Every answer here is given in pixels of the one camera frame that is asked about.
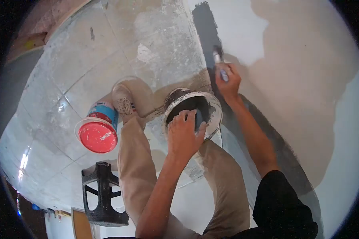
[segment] red bucket lid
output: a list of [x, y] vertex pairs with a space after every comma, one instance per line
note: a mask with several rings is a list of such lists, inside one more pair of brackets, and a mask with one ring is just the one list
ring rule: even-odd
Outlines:
[[102, 122], [88, 122], [80, 127], [81, 143], [95, 153], [108, 153], [117, 145], [117, 134], [113, 127]]

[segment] paintbrush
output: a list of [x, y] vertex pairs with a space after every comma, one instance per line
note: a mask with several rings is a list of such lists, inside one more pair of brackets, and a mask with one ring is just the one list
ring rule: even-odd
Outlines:
[[[213, 46], [213, 58], [214, 58], [215, 63], [225, 62], [222, 46], [220, 46], [220, 45]], [[227, 76], [225, 70], [221, 70], [221, 77], [222, 77], [222, 79], [224, 79], [225, 82], [229, 81], [229, 77]]]

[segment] sneaker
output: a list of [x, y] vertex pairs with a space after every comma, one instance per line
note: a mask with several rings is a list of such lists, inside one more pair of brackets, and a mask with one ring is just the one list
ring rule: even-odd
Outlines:
[[141, 124], [142, 119], [135, 109], [132, 93], [125, 85], [118, 83], [113, 87], [112, 99], [113, 106], [119, 113], [123, 124], [133, 117], [137, 117], [138, 122]]

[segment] plastic container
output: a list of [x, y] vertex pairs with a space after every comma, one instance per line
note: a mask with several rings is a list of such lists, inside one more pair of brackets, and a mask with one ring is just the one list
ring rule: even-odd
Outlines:
[[108, 153], [117, 145], [118, 112], [107, 94], [91, 106], [88, 115], [77, 123], [75, 133], [84, 147], [94, 153]]
[[191, 91], [187, 88], [173, 90], [164, 102], [164, 119], [162, 131], [165, 137], [168, 135], [168, 124], [182, 110], [197, 110], [194, 131], [198, 131], [202, 121], [206, 122], [204, 139], [210, 139], [219, 130], [222, 121], [222, 108], [219, 100], [210, 93]]

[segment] black shirt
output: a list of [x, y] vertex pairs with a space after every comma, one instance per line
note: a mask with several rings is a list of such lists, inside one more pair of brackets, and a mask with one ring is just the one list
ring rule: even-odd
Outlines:
[[266, 174], [259, 184], [253, 218], [258, 227], [224, 239], [315, 238], [318, 234], [310, 208], [298, 199], [283, 173], [277, 170]]

